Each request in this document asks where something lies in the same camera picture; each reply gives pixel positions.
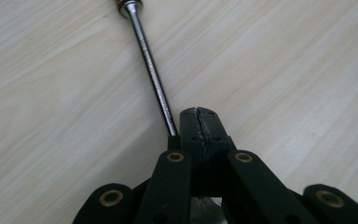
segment brass ring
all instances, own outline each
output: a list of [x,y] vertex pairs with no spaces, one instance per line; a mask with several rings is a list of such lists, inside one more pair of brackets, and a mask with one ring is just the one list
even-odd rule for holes
[[[107,197],[112,194],[115,194],[116,198],[114,198],[113,200],[108,199]],[[105,207],[114,206],[120,203],[121,200],[123,200],[123,197],[124,197],[123,192],[121,192],[118,189],[111,189],[101,195],[100,204]]]
[[172,162],[179,162],[179,161],[182,161],[184,158],[185,158],[184,155],[177,153],[177,152],[170,153],[167,156],[167,159]]
[[235,159],[242,162],[251,162],[253,157],[247,153],[239,152],[235,155]]
[[[326,199],[326,196],[333,198],[334,201]],[[342,198],[337,196],[335,193],[332,193],[325,189],[319,189],[318,191],[316,191],[316,198],[318,198],[319,201],[321,201],[322,203],[329,205],[330,207],[340,208],[345,205],[344,200],[342,200]]]

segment black bracket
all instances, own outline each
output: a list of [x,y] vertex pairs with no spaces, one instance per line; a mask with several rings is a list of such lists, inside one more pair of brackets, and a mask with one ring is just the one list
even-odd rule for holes
[[338,189],[313,185],[292,192],[253,152],[237,150],[217,114],[189,108],[180,136],[168,139],[149,180],[135,189],[95,190],[75,224],[189,222],[191,197],[221,197],[230,224],[358,223],[358,203]]

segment screwdriver shaft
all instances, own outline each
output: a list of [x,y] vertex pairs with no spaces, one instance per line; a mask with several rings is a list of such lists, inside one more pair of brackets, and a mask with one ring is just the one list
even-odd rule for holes
[[120,10],[123,14],[127,15],[132,23],[133,30],[135,31],[136,37],[138,39],[139,47],[141,49],[142,55],[144,56],[147,72],[150,76],[151,82],[153,84],[154,92],[158,99],[159,109],[161,111],[162,117],[164,119],[165,125],[170,136],[176,136],[177,130],[172,117],[171,109],[168,105],[167,97],[165,96],[164,89],[162,88],[158,71],[156,65],[153,61],[151,51],[147,45],[146,37],[142,29],[141,22],[138,18],[138,4],[139,1],[127,1],[127,3]]

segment light wooden surface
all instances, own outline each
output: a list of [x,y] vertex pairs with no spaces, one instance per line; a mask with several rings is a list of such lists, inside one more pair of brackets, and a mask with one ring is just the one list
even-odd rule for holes
[[[290,189],[358,202],[358,0],[145,0],[178,122],[203,106]],[[0,0],[0,223],[71,223],[107,183],[135,187],[166,147],[113,0]]]

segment screwdriver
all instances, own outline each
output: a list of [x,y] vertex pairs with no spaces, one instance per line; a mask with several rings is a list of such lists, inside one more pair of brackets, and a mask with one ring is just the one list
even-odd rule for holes
[[131,20],[133,30],[135,31],[139,47],[145,60],[147,72],[153,85],[153,90],[158,99],[159,109],[167,127],[168,134],[169,136],[176,136],[177,130],[172,117],[172,112],[168,104],[167,97],[165,96],[164,89],[162,88],[158,71],[153,61],[152,53],[147,45],[144,30],[142,29],[142,25],[138,17],[138,12],[142,10],[142,7],[143,4],[141,0],[117,0],[117,8],[121,15]]

